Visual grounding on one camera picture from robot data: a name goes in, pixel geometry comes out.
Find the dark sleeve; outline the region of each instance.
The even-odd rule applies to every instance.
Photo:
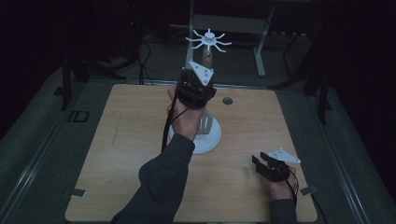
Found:
[[[194,143],[175,134],[139,171],[140,188],[111,223],[172,223],[183,198]]]
[[[297,222],[293,200],[283,199],[270,203],[270,216],[273,224],[294,224]]]

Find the person's right hand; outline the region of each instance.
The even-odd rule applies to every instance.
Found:
[[[296,168],[290,167],[290,171],[296,174]],[[297,182],[293,174],[290,174],[288,181],[295,192],[297,189]],[[293,199],[294,192],[291,191],[286,181],[270,182],[269,187],[273,201],[281,199]]]
[[[176,87],[172,87],[168,90],[168,95],[171,100],[174,99],[176,92]],[[175,104],[175,112],[172,119],[177,117],[179,114],[183,113],[187,109],[186,105],[183,105],[178,99]],[[199,109],[187,109],[180,117],[172,122],[172,128],[175,133],[181,134],[189,138],[191,141],[195,139],[198,131],[201,127],[201,117],[204,114],[205,108]]]

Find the person's left arm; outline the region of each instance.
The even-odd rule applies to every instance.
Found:
[[[165,151],[139,171],[141,187],[111,223],[172,223],[183,198],[194,143],[175,134]]]

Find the metal stand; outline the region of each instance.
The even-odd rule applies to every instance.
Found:
[[[262,62],[262,47],[264,45],[265,38],[268,35],[271,20],[275,12],[274,6],[270,7],[269,14],[266,20],[249,19],[249,18],[233,18],[233,17],[221,17],[221,16],[209,16],[194,14],[194,1],[190,0],[190,26],[189,26],[189,38],[193,38],[193,30],[207,30],[210,27],[211,30],[224,31],[224,32],[237,32],[245,34],[259,34],[261,39],[259,44],[253,48],[254,58],[256,60],[257,73],[259,77],[265,76],[264,65]],[[193,57],[193,45],[190,42],[187,49],[186,55],[186,68],[191,68],[189,60]]]

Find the person's right arm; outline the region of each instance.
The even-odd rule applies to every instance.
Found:
[[[290,167],[290,171],[295,174],[296,169]],[[296,190],[297,183],[294,175],[290,174],[288,179],[291,187]],[[270,193],[272,201],[270,202],[270,217],[273,224],[294,224],[297,221],[296,209],[294,206],[293,195],[291,189],[285,181],[270,182]]]

